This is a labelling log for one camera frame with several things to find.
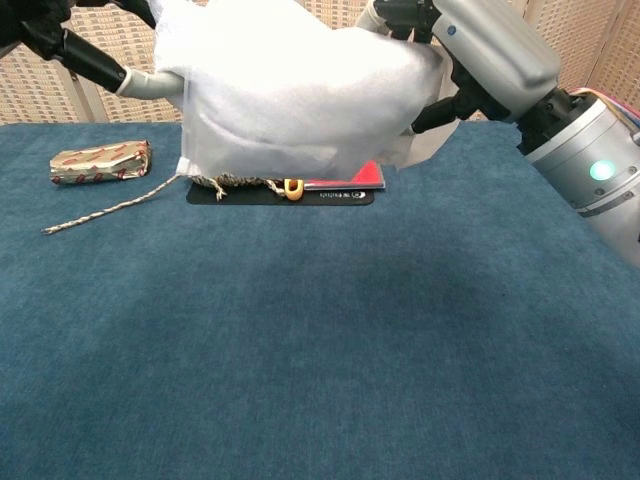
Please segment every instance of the blue tabletop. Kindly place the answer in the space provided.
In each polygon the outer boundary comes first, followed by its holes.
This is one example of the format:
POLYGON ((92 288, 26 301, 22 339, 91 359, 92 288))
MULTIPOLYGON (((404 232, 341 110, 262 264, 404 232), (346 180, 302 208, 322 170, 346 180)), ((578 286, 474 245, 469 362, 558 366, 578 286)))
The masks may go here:
POLYGON ((0 128, 0 478, 640 478, 640 274, 468 123, 364 207, 198 206, 173 124, 0 128), (144 178, 61 150, 147 139, 144 178))

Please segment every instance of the wire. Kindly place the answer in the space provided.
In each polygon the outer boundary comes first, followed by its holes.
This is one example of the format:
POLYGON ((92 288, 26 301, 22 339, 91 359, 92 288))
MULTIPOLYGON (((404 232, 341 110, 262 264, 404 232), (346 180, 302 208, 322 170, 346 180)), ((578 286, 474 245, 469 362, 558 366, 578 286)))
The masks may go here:
MULTIPOLYGON (((616 116, 618 120, 620 120, 624 125, 626 125, 626 127, 631 132, 636 132, 640 130, 640 125, 638 125, 638 123, 634 121, 634 119, 631 116, 626 115, 623 111, 621 111, 621 109, 626 109, 626 108, 622 107, 622 105, 618 104, 611 97, 605 95, 604 93, 594 90, 592 88, 578 88, 574 90, 573 93, 576 95, 581 95, 585 93, 591 93, 595 95, 602 101, 602 103, 604 103, 607 106, 607 108, 611 111, 611 113, 613 113, 616 116)), ((632 112, 629 109, 626 109, 626 110, 631 115, 635 116, 634 112, 632 112)))
POLYGON ((640 120, 640 112, 638 112, 637 110, 634 110, 633 108, 629 107, 628 105, 624 105, 620 102, 618 102, 615 98, 609 97, 609 99, 621 110, 624 110, 624 112, 626 114, 628 114, 631 117, 636 118, 637 120, 640 120))

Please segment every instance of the yellow clip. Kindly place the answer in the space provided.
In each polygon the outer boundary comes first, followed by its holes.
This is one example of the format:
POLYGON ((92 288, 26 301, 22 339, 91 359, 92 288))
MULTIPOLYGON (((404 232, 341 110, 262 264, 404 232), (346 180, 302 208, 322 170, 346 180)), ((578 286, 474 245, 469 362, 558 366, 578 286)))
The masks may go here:
POLYGON ((302 198, 304 192, 304 182, 302 180, 293 180, 287 178, 284 181, 284 194, 292 202, 297 202, 302 198))

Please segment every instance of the white cloth bag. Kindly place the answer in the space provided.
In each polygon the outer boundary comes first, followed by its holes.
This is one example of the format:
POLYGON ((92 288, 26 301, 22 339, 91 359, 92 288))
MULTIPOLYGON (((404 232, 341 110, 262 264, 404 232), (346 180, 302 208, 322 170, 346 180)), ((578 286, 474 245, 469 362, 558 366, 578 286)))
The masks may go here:
POLYGON ((403 135, 449 94, 446 54, 332 30, 294 0, 150 0, 156 71, 185 79, 180 175, 350 179, 426 160, 451 134, 403 135))

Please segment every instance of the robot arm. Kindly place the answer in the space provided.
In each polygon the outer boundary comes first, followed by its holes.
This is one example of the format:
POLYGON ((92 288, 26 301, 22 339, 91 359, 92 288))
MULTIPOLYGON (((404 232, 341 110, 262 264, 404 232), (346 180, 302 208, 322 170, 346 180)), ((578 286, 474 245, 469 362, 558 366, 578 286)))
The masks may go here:
POLYGON ((358 26, 429 43, 454 64, 454 97, 415 133, 468 119, 515 123, 520 152, 614 250, 640 267, 640 128, 603 95, 558 88, 558 56, 505 0, 370 0, 358 26))
POLYGON ((114 3, 141 18, 151 28, 155 20, 146 0, 0 0, 0 58, 23 43, 44 60, 57 60, 69 70, 123 97, 144 100, 167 98, 182 92, 177 75, 147 74, 121 66, 105 52, 62 23, 71 7, 101 7, 114 3))

